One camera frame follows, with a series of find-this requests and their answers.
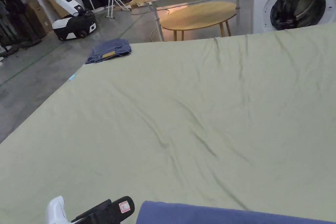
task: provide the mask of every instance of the white robot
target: white robot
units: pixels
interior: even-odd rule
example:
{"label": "white robot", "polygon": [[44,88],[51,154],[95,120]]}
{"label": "white robot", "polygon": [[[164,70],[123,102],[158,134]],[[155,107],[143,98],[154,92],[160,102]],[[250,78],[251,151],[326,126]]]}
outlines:
{"label": "white robot", "polygon": [[52,27],[59,40],[85,38],[93,32],[96,26],[96,19],[91,11],[85,11],[83,6],[74,0],[55,0],[70,15],[56,20]]}

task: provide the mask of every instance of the tag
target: tag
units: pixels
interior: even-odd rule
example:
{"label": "tag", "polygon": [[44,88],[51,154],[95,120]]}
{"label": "tag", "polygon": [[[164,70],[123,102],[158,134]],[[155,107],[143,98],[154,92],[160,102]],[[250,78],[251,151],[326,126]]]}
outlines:
{"label": "tag", "polygon": [[129,206],[128,201],[119,203],[119,207],[122,213],[125,213],[131,210],[131,207]]}
{"label": "tag", "polygon": [[106,58],[106,57],[110,57],[112,55],[115,55],[115,54],[116,54],[115,51],[112,51],[111,53],[104,54],[103,59]]}

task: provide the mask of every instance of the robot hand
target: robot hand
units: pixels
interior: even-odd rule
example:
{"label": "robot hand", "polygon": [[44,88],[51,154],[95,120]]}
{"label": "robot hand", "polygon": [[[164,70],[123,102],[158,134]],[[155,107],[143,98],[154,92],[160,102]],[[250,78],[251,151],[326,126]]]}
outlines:
{"label": "robot hand", "polygon": [[120,224],[134,210],[133,200],[124,196],[114,202],[108,199],[69,222],[64,210],[64,199],[58,196],[48,204],[46,224]]}
{"label": "robot hand", "polygon": [[58,196],[50,201],[47,207],[46,224],[69,224],[62,196]]}

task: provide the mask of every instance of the concrete floor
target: concrete floor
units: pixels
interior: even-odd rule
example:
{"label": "concrete floor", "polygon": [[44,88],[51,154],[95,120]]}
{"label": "concrete floor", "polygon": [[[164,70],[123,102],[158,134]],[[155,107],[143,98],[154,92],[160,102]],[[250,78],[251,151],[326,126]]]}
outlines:
{"label": "concrete floor", "polygon": [[[251,0],[241,0],[240,34],[250,33],[251,8]],[[132,13],[147,11],[142,8]],[[159,15],[164,17],[167,13],[163,10]],[[130,43],[151,42],[150,34],[156,27],[152,13],[131,15],[118,11],[114,20],[105,18],[104,13],[97,16],[100,19],[97,31],[85,39],[62,43],[51,32],[39,45],[3,60],[0,67],[0,143],[84,64],[93,47],[115,38],[123,38]],[[229,25],[235,35],[236,19],[231,19]],[[172,31],[164,30],[163,33],[166,41],[173,40]],[[184,35],[185,40],[220,36],[219,26],[187,31]],[[159,41],[156,31],[152,39]]]}

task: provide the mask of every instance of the bed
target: bed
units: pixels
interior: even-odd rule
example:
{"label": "bed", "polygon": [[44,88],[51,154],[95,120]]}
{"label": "bed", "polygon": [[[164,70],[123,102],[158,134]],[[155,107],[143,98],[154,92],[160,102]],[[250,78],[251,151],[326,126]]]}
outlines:
{"label": "bed", "polygon": [[336,24],[132,44],[83,66],[0,145],[0,220],[110,198],[336,221]]}

